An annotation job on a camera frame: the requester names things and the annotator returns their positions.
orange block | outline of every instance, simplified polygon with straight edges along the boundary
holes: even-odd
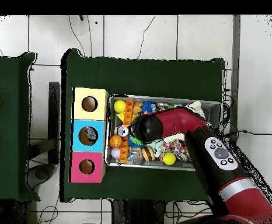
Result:
[[[134,101],[133,100],[126,100],[125,101],[124,122],[123,122],[123,125],[126,127],[130,126],[132,123],[133,108],[134,108]]]
[[[124,141],[121,146],[120,146],[120,162],[127,162],[128,161],[128,151],[129,151],[129,146],[128,146],[128,141]]]

building block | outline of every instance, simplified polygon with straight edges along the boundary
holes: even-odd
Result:
[[[97,131],[97,141],[87,146],[80,142],[79,133],[84,127],[92,127]],[[103,152],[105,145],[105,121],[74,120],[73,151]]]
[[[82,173],[80,170],[80,163],[83,160],[90,160],[93,162],[94,169],[90,174]],[[70,163],[71,183],[101,183],[105,174],[105,163],[102,152],[73,152]]]
[[[84,87],[73,88],[72,103],[74,103],[74,119],[76,120],[106,120],[108,92],[104,89],[89,89]],[[94,111],[83,109],[83,100],[86,97],[96,100],[97,108]]]
[[[130,126],[132,123],[133,108],[134,108],[134,101],[133,100],[126,100],[125,101],[124,121],[123,121],[123,125],[126,127]]]
[[[128,141],[124,141],[121,146],[120,146],[120,162],[127,162],[128,161],[128,151],[129,151],[129,146],[128,146]]]

shape sorter box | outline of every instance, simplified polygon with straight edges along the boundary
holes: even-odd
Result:
[[[70,183],[102,182],[108,96],[104,89],[75,87],[72,90]],[[89,142],[91,139],[88,139],[88,144],[81,141],[82,135],[86,137],[86,127],[95,133],[94,143]],[[86,162],[92,165],[92,169],[86,171],[82,167]]]

dark green table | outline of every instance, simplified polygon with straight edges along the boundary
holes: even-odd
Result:
[[[100,184],[69,183],[68,161],[72,87],[106,89],[110,94],[221,102],[224,61],[157,61],[82,58],[76,49],[62,58],[61,200],[117,198],[206,200],[193,171],[106,167]]]

gray plastic bin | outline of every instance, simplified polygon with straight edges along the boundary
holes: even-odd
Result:
[[[148,97],[148,96],[127,96],[127,97],[118,97],[116,94],[109,97],[109,106],[110,106],[110,120],[107,123],[107,135],[106,135],[106,146],[104,159],[109,166],[127,166],[127,167],[143,167],[151,169],[168,169],[168,170],[191,170],[194,171],[194,167],[190,162],[182,162],[179,159],[176,159],[176,162],[167,166],[160,160],[154,160],[151,162],[143,161],[141,164],[124,164],[117,163],[116,160],[111,156],[111,147],[109,145],[109,139],[114,135],[115,127],[121,124],[121,120],[116,116],[116,112],[113,108],[114,103],[117,100],[127,100],[133,99],[135,102],[145,102],[150,100],[155,103],[168,103],[168,104],[191,104],[196,100],[186,100],[186,99],[173,99],[173,98],[161,98],[161,97]],[[222,104],[215,101],[203,101],[200,100],[201,109],[203,110],[205,117],[209,123],[212,124],[214,128],[219,128],[222,130]]]

